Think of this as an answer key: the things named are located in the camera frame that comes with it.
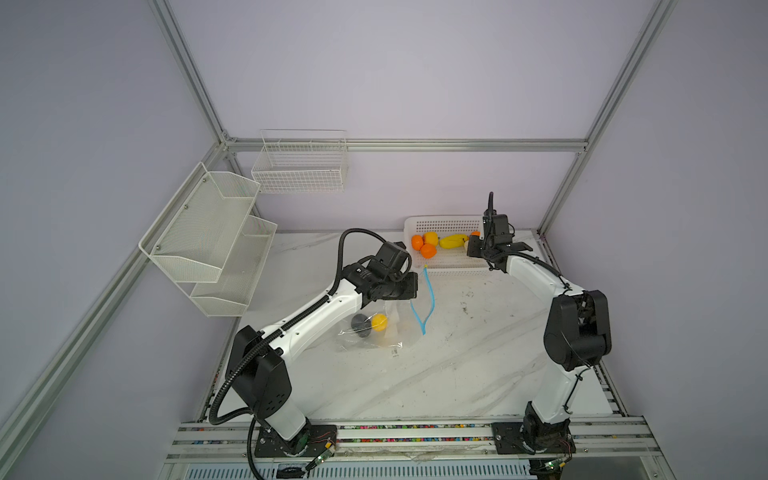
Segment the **yellow pear-shaped lemon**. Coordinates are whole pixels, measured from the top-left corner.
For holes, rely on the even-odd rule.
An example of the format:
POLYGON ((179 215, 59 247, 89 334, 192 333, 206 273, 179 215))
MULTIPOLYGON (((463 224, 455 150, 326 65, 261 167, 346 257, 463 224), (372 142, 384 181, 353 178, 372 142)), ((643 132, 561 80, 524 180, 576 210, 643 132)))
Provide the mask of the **yellow pear-shaped lemon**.
POLYGON ((378 313, 371 317, 371 329, 374 332, 384 332, 388 328, 389 319, 385 314, 378 313))

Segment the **black avocado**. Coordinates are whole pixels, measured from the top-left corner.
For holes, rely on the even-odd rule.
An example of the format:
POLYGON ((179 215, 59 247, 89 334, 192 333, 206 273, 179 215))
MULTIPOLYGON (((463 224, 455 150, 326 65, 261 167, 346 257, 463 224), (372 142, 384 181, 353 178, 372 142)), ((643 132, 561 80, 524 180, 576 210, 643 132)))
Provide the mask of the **black avocado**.
POLYGON ((360 338, 367 338, 372 332, 372 320, 365 314, 356 314, 350 322, 351 329, 360 338))

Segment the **clear zip top bag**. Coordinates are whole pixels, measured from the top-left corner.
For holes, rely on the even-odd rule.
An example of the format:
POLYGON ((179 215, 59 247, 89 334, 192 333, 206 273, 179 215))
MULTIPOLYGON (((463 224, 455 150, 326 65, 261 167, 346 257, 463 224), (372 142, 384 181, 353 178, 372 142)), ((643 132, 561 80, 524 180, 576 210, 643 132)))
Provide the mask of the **clear zip top bag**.
POLYGON ((340 348, 400 350, 414 346, 427 333, 436 310, 430 270, 417 273, 417 297, 403 301, 378 301, 342 320, 333 330, 340 348))

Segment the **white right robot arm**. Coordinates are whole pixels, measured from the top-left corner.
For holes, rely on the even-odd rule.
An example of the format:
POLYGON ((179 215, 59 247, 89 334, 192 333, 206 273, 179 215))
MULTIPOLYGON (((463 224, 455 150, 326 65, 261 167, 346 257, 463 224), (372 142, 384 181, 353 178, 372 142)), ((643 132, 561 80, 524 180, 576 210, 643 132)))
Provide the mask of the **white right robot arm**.
POLYGON ((466 252, 522 282, 549 306, 543 345, 551 365, 529 401, 518 441, 543 453, 567 440, 573 402, 587 371, 612 348, 607 297, 567 281, 552 265, 533 256, 529 245, 510 235, 469 237, 466 252))

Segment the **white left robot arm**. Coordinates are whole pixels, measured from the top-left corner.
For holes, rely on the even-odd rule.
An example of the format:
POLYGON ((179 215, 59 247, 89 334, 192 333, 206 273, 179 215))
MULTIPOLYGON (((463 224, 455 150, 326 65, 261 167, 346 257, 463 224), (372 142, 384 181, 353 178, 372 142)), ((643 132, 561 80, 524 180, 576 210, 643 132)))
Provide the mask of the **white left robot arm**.
POLYGON ((418 274, 402 272, 370 259, 337 272, 332 285, 298 311, 260 330, 239 330, 222 384, 208 413, 219 425, 250 415, 286 443, 308 435, 310 421, 292 400, 289 367, 338 322, 376 301, 413 300, 418 274))

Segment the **yellow banana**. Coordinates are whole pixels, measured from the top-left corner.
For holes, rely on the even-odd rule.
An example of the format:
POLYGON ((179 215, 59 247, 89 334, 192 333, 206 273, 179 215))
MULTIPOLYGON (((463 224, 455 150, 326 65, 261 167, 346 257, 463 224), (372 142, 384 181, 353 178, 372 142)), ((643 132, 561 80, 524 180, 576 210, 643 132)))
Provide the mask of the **yellow banana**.
POLYGON ((463 248, 468 242, 469 237, 463 234, 454 234, 447 237, 443 237, 439 240, 439 246, 442 249, 450 250, 456 248, 463 248))

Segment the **white perforated plastic basket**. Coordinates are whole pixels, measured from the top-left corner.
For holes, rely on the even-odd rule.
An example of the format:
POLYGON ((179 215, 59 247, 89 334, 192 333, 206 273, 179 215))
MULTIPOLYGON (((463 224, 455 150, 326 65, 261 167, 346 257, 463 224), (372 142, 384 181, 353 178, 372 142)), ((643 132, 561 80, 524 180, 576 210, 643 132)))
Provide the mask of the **white perforated plastic basket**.
POLYGON ((437 246, 437 253, 432 258, 425 258, 412 247, 412 237, 428 232, 437 234, 438 239, 457 235, 469 235, 473 231, 482 231, 482 219, 479 215, 437 215, 409 217, 404 223, 404 238, 407 250, 413 257, 413 268, 421 271, 427 266, 430 277, 437 276, 485 276, 491 273, 486 262, 480 258, 468 257, 463 246, 443 249, 437 246))

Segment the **large orange fruit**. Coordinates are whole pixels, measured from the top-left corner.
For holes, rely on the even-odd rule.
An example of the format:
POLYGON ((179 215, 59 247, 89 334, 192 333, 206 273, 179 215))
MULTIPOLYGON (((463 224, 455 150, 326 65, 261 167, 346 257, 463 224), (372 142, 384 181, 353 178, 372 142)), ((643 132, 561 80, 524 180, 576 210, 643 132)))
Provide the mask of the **large orange fruit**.
POLYGON ((421 235, 411 237, 411 246, 415 251, 420 251, 424 246, 424 238, 421 235))

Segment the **white mesh two-tier shelf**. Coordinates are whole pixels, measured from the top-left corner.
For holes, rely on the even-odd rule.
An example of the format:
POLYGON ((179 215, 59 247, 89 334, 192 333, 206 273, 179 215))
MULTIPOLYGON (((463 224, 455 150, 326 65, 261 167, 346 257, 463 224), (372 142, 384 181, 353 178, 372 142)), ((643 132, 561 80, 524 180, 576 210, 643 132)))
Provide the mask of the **white mesh two-tier shelf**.
POLYGON ((248 310, 277 233, 255 214, 260 185, 198 164, 138 249, 207 317, 248 310))

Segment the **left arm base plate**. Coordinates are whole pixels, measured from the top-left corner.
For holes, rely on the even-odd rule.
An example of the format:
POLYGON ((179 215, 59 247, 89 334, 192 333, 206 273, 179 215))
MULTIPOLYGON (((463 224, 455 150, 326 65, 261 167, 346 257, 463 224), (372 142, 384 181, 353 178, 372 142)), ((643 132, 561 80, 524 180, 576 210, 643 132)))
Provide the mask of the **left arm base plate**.
POLYGON ((296 437, 283 439, 274 429, 261 429, 253 442, 256 458, 317 457, 337 441, 338 427, 331 424, 309 423, 296 437))

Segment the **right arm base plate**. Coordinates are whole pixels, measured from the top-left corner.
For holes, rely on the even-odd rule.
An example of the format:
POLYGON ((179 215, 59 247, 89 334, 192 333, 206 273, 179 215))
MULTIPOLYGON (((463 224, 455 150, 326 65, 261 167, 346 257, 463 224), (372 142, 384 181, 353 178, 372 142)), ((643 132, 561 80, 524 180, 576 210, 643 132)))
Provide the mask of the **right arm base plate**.
POLYGON ((557 424, 496 422, 491 430, 500 455, 572 454, 576 447, 569 426, 568 420, 557 424))

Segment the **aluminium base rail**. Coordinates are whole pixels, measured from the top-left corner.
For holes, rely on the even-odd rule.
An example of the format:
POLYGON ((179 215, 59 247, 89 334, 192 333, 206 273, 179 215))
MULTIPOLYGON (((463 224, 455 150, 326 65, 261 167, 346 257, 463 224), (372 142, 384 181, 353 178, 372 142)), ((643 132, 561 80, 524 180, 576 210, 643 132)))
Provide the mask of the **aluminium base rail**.
MULTIPOLYGON (((527 449, 512 451, 517 434, 504 433, 494 419, 340 422, 335 437, 338 461, 469 460, 509 455, 533 458, 527 449)), ((642 417, 574 417, 569 425, 577 457, 657 457, 661 448, 642 417)), ((246 458, 249 423, 219 426, 184 423, 165 455, 166 463, 237 462, 246 458)))

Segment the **aluminium frame post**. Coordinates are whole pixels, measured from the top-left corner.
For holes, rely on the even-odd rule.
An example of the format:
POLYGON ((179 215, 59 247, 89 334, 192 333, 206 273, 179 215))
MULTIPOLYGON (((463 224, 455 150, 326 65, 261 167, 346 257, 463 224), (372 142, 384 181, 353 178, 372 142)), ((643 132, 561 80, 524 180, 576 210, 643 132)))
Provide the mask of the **aluminium frame post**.
POLYGON ((677 4, 678 2, 673 0, 659 0, 654 2, 653 7, 642 24, 627 57, 587 132, 585 138, 586 146, 575 154, 573 162, 567 170, 537 228, 537 233, 539 235, 546 236, 553 227, 560 211, 576 186, 579 177, 586 169, 589 160, 595 153, 611 120, 626 97, 640 68, 649 56, 651 49, 661 35, 677 4))

